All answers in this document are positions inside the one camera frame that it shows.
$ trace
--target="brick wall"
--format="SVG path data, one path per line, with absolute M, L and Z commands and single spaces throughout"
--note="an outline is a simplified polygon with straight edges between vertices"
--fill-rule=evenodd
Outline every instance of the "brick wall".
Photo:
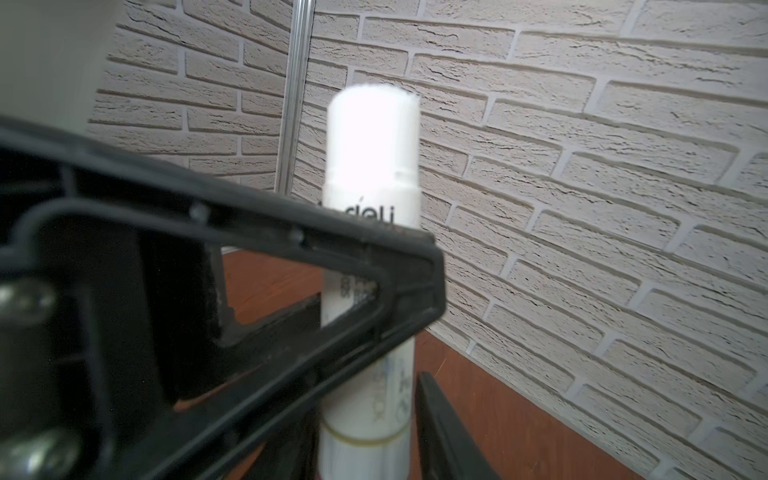
M 430 330 L 649 478 L 768 477 L 768 6 L 317 0 L 294 195 L 346 85 L 422 96 Z
M 283 0 L 126 0 L 88 133 L 271 190 L 290 16 Z

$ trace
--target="glue stick cap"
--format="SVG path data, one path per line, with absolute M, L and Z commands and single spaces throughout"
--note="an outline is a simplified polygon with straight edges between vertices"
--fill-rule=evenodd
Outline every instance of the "glue stick cap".
M 362 84 L 328 106 L 326 183 L 419 185 L 419 97 Z

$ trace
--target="deli logo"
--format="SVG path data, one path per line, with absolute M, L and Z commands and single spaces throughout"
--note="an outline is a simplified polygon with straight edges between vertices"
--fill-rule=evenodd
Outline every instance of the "deli logo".
M 350 214 L 350 215 L 356 215 L 358 217 L 366 217 L 366 218 L 375 218 L 377 220 L 381 220 L 382 222 L 390 222 L 395 223 L 395 207 L 391 206 L 389 207 L 389 218 L 384 217 L 385 211 L 384 206 L 379 205 L 379 209 L 377 210 L 375 207 L 365 207 L 360 211 L 360 205 L 352 205 L 351 207 L 347 207 L 346 210 L 344 210 L 344 213 Z

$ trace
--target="white glue stick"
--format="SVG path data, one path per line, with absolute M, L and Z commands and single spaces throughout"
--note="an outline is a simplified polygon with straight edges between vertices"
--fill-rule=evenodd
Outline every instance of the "white glue stick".
M 419 228 L 419 97 L 391 85 L 357 85 L 328 107 L 323 206 Z M 327 270 L 320 318 L 335 320 L 372 291 Z M 410 463 L 413 338 L 323 400 L 322 480 L 406 480 Z

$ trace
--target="reddish-brown floor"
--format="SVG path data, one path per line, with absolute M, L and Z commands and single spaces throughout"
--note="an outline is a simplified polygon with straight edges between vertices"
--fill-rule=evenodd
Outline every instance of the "reddish-brown floor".
M 320 270 L 251 252 L 224 256 L 227 295 L 250 323 L 320 290 Z M 416 371 L 435 376 L 488 462 L 514 480 L 640 480 L 609 454 L 427 332 L 416 337 Z M 250 464 L 257 453 L 251 456 Z M 242 473 L 232 472 L 227 480 Z M 412 429 L 410 480 L 421 480 Z

